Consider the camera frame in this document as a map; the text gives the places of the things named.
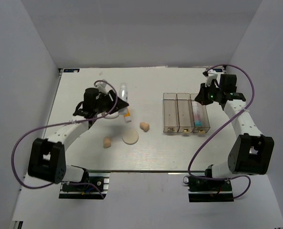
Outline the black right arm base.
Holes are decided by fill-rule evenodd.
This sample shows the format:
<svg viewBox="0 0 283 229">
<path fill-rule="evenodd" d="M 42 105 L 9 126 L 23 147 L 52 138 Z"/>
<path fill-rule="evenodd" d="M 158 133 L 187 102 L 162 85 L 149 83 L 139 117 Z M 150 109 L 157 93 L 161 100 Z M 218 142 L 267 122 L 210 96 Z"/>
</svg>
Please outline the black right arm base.
<svg viewBox="0 0 283 229">
<path fill-rule="evenodd" d="M 188 187 L 188 197 L 191 203 L 234 201 L 230 181 L 213 181 L 185 176 L 183 183 Z"/>
</svg>

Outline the pink teal gradient spray bottle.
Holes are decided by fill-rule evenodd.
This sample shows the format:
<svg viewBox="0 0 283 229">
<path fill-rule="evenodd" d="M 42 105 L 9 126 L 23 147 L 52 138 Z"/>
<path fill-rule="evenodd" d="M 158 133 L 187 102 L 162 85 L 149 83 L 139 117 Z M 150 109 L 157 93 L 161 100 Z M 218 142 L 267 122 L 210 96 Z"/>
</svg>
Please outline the pink teal gradient spray bottle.
<svg viewBox="0 0 283 229">
<path fill-rule="evenodd" d="M 192 111 L 195 126 L 202 126 L 201 105 L 196 101 L 192 101 Z"/>
</svg>

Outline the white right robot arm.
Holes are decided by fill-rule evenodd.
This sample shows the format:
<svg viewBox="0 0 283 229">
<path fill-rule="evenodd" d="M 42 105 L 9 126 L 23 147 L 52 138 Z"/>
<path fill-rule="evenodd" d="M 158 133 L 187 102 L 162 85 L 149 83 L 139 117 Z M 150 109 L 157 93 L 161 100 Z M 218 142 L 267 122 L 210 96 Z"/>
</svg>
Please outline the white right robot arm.
<svg viewBox="0 0 283 229">
<path fill-rule="evenodd" d="M 236 141 L 225 162 L 211 165 L 205 171 L 204 184 L 216 190 L 221 179 L 242 175 L 266 174 L 271 160 L 274 140 L 265 136 L 254 123 L 247 109 L 246 98 L 236 91 L 235 74 L 205 73 L 195 101 L 201 105 L 217 102 L 227 114 L 236 134 Z"/>
</svg>

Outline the white spray bottle clear cap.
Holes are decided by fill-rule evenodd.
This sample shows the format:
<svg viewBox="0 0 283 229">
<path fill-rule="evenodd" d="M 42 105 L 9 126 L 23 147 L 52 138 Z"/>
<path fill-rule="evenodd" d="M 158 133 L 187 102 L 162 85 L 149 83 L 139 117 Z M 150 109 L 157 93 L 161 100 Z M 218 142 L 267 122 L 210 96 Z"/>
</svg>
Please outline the white spray bottle clear cap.
<svg viewBox="0 0 283 229">
<path fill-rule="evenodd" d="M 127 89 L 126 83 L 121 83 L 120 90 L 119 90 L 119 97 L 123 101 L 128 102 L 128 89 Z M 125 108 L 123 108 L 119 111 L 119 115 L 125 115 L 125 114 L 127 114 L 127 107 L 125 107 Z"/>
</svg>

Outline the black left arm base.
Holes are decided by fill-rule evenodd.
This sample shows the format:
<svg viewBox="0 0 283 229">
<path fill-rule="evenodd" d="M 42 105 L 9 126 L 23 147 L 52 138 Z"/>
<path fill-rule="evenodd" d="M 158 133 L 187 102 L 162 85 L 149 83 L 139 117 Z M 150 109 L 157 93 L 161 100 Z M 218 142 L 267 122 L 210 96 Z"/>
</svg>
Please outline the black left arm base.
<svg viewBox="0 0 283 229">
<path fill-rule="evenodd" d="M 61 182 L 60 199 L 104 199 L 110 183 L 110 173 L 67 166 Z"/>
</svg>

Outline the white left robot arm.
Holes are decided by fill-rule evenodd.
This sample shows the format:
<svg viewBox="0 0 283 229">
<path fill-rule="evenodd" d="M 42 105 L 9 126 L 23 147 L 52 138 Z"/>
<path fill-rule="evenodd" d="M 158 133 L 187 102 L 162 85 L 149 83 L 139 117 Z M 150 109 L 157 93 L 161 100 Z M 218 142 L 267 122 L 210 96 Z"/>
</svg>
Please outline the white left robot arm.
<svg viewBox="0 0 283 229">
<path fill-rule="evenodd" d="M 28 175 L 54 184 L 62 181 L 73 182 L 78 190 L 87 189 L 90 179 L 86 176 L 85 169 L 67 165 L 65 152 L 81 134 L 93 126 L 99 114 L 107 114 L 109 111 L 112 114 L 118 113 L 128 106 L 126 89 L 120 89 L 119 95 L 116 95 L 113 90 L 106 92 L 97 88 L 87 88 L 83 101 L 77 104 L 73 113 L 73 117 L 80 116 L 87 121 L 74 120 L 49 137 L 34 140 Z"/>
</svg>

